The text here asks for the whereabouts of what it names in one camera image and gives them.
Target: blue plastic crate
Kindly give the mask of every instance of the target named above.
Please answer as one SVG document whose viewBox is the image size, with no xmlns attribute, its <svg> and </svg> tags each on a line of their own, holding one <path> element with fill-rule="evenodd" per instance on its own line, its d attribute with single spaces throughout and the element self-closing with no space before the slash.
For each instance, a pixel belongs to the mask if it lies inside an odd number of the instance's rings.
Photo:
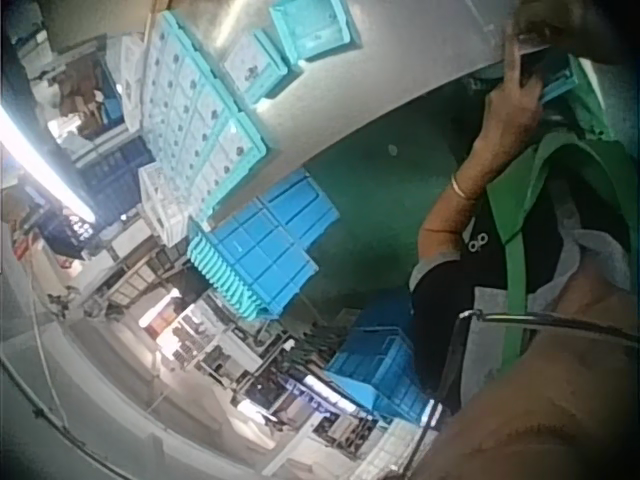
<svg viewBox="0 0 640 480">
<path fill-rule="evenodd" d="M 338 211 L 303 170 L 297 170 L 258 198 L 305 250 L 336 220 Z"/>
<path fill-rule="evenodd" d="M 196 268 L 243 318 L 251 321 L 262 316 L 266 306 L 219 254 L 211 239 L 193 222 L 189 230 L 187 255 Z"/>
<path fill-rule="evenodd" d="M 207 234 L 208 242 L 273 316 L 318 270 L 303 248 L 259 204 Z"/>
<path fill-rule="evenodd" d="M 411 294 L 406 288 L 384 292 L 360 312 L 354 329 L 397 328 L 410 335 L 413 320 Z"/>
<path fill-rule="evenodd" d="M 351 41 L 347 11 L 341 0 L 280 0 L 270 10 L 292 64 Z"/>
<path fill-rule="evenodd" d="M 224 61 L 224 68 L 236 89 L 251 105 L 271 92 L 289 71 L 275 45 L 262 30 L 240 37 Z"/>
<path fill-rule="evenodd" d="M 325 372 L 372 412 L 420 424 L 429 399 L 415 374 L 411 344 L 400 330 L 352 331 Z"/>
</svg>

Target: bracelet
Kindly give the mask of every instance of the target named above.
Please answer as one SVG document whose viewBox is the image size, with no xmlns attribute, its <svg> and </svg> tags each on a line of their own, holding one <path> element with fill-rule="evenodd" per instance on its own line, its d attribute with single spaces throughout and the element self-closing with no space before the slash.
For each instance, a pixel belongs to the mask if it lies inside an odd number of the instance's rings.
<svg viewBox="0 0 640 480">
<path fill-rule="evenodd" d="M 460 190 L 460 186 L 458 185 L 458 182 L 456 182 L 456 174 L 452 173 L 451 174 L 451 187 L 453 188 L 453 191 L 456 192 L 456 194 L 462 198 L 463 200 L 466 201 L 471 201 L 471 198 L 469 196 L 467 196 L 462 190 Z"/>
</svg>

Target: fluorescent light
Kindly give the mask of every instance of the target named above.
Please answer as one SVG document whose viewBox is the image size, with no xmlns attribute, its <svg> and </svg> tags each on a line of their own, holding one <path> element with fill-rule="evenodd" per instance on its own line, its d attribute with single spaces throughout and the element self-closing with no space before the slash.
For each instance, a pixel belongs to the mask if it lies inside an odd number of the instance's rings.
<svg viewBox="0 0 640 480">
<path fill-rule="evenodd" d="M 89 223 L 96 217 L 91 209 L 56 175 L 0 105 L 0 140 L 11 155 L 51 194 Z"/>
<path fill-rule="evenodd" d="M 177 298 L 180 296 L 181 295 L 178 289 L 174 288 L 173 290 L 171 290 L 162 300 L 156 303 L 155 307 L 147 310 L 147 313 L 145 313 L 142 318 L 138 320 L 138 325 L 140 325 L 142 328 L 148 326 L 153 321 L 153 319 L 156 318 L 156 316 L 162 311 L 162 309 L 169 304 L 172 298 Z"/>
<path fill-rule="evenodd" d="M 229 37 L 231 30 L 233 30 L 233 27 L 235 27 L 236 22 L 238 21 L 240 11 L 244 8 L 245 3 L 247 3 L 247 0 L 235 0 L 235 2 L 233 2 L 229 7 L 227 18 L 224 19 L 224 22 L 222 22 L 222 25 L 220 26 L 220 32 L 216 39 L 216 47 L 222 46 L 225 40 Z"/>
</svg>

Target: floor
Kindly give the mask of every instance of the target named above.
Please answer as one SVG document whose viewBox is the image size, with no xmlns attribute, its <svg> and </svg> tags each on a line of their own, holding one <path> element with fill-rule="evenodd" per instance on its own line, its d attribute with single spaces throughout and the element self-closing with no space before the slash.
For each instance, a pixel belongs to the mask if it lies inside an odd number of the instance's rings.
<svg viewBox="0 0 640 480">
<path fill-rule="evenodd" d="M 445 135 L 460 88 L 419 97 L 305 165 L 340 212 L 310 250 L 320 271 L 302 291 L 326 321 L 407 283 L 419 227 L 455 168 L 453 148 L 464 143 Z"/>
</svg>

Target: cable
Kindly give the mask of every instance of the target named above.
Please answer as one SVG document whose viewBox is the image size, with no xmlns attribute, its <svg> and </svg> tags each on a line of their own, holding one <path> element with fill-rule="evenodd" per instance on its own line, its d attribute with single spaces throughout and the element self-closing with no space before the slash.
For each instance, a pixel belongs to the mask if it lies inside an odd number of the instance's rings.
<svg viewBox="0 0 640 480">
<path fill-rule="evenodd" d="M 33 237 L 31 236 L 29 237 L 29 241 L 28 241 L 29 249 L 31 249 L 32 247 L 32 243 L 31 243 L 32 238 Z M 62 408 L 62 404 L 60 403 L 60 399 L 58 398 L 56 389 L 53 386 L 53 382 L 51 381 L 49 364 L 47 363 L 47 359 L 44 355 L 44 350 L 42 348 L 42 339 L 40 338 L 40 329 L 38 328 L 38 320 L 37 320 L 36 307 L 35 307 L 35 299 L 34 299 L 35 293 L 33 291 L 33 262 L 31 260 L 29 261 L 28 272 L 29 272 L 29 289 L 30 289 L 29 293 L 31 295 L 31 302 L 29 302 L 29 305 L 31 307 L 31 322 L 33 324 L 33 333 L 36 337 L 36 346 L 38 347 L 38 354 L 40 355 L 40 363 L 42 364 L 42 370 L 44 371 L 44 376 L 45 376 L 45 379 L 47 380 L 47 385 L 49 386 L 49 390 L 51 391 L 51 396 L 53 397 L 53 401 L 56 404 L 56 408 L 58 409 L 60 416 L 62 417 L 62 423 L 64 424 L 65 428 L 69 428 L 67 415 L 64 412 L 64 409 Z"/>
</svg>

